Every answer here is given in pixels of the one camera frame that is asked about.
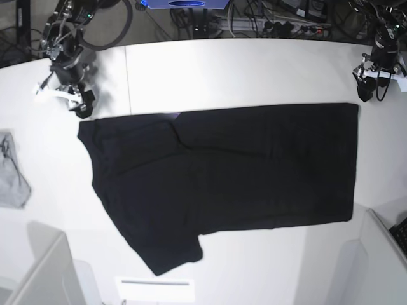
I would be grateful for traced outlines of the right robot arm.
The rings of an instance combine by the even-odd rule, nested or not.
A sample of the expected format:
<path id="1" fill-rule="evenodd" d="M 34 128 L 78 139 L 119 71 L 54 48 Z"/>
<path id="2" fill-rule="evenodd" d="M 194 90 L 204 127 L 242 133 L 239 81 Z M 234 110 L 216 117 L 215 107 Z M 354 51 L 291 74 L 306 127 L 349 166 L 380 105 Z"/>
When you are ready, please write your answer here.
<path id="1" fill-rule="evenodd" d="M 50 74 L 40 83 L 36 95 L 62 98 L 69 111 L 81 119 L 89 118 L 96 101 L 92 89 L 86 87 L 90 64 L 82 61 L 85 49 L 104 51 L 116 46 L 126 36 L 132 20 L 133 8 L 124 1 L 127 15 L 118 36 L 104 45 L 89 43 L 84 38 L 85 27 L 99 10 L 118 4 L 118 1 L 59 1 L 48 18 L 39 43 L 39 50 L 50 60 Z"/>

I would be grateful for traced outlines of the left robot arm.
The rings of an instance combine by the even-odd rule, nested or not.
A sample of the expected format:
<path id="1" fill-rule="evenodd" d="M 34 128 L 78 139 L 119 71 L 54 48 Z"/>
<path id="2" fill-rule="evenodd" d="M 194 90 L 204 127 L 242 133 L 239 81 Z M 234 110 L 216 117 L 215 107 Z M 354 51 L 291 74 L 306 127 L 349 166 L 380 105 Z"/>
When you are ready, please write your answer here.
<path id="1" fill-rule="evenodd" d="M 396 81 L 402 92 L 406 91 L 406 62 L 400 40 L 406 35 L 406 22 L 399 21 L 392 11 L 404 1 L 351 1 L 352 9 L 365 16 L 368 32 L 373 35 L 370 53 L 362 54 L 362 62 L 352 71 L 357 83 L 360 100 L 367 102 L 373 97 L 381 102 L 390 82 Z"/>

